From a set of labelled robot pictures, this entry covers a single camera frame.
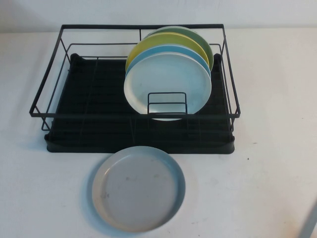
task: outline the black drip tray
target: black drip tray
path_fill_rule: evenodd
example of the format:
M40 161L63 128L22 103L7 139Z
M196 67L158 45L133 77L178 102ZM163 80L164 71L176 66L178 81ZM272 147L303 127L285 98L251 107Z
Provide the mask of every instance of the black drip tray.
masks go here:
M115 153L131 146L152 146L176 154L229 154L234 136L228 119L157 121L130 119L123 84L125 60L71 56L69 73L57 114L123 115L123 119L54 119L45 135L51 152ZM221 56L214 56L212 91L201 115L225 115Z

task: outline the black dish rack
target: black dish rack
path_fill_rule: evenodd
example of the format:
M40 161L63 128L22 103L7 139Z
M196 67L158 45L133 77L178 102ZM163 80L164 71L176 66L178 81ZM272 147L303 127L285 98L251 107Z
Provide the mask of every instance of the black dish rack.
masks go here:
M153 30L166 25L62 25L48 68L30 109L32 117L42 118L42 130L47 150L51 152L115 153L131 146L152 146L167 153L177 154L229 154L234 151L233 123L240 116L237 92L232 76L224 26L222 24L181 25L192 29L218 29L223 42L210 43L217 47L211 72L212 91L206 105L195 114L138 114L128 104L123 84L126 56L86 56L70 54L72 46L128 46L135 43L64 43L67 30L133 30L142 38L143 30ZM52 85L52 95L46 112L38 103L58 49L63 61ZM230 104L230 90L235 101L235 112ZM56 109L50 112L53 98L57 96ZM186 95L183 104L187 108ZM177 118L159 121L157 118Z

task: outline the stack of plates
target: stack of plates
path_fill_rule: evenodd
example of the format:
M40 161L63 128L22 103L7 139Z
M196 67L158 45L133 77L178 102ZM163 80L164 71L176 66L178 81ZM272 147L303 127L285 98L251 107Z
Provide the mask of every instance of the stack of plates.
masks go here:
M194 114L210 97L212 66L211 48L196 32L180 26L157 29L127 58L125 97L140 114L148 113L148 103L154 103L150 113L185 113L186 97L187 113Z

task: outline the white wall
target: white wall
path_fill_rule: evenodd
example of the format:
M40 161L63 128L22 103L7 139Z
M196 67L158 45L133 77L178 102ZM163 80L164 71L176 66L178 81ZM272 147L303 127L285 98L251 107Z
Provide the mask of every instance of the white wall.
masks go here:
M317 0L0 0L0 32L80 23L317 26Z

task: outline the white table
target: white table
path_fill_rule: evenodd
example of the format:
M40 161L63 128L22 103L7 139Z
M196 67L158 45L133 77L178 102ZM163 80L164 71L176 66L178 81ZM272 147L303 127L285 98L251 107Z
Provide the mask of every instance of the white table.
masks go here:
M317 29L226 33L242 110L236 150L172 155L186 178L183 206L134 237L306 237L317 217ZM109 155L49 153L41 119L28 113L56 38L0 34L0 237L130 237L87 205Z

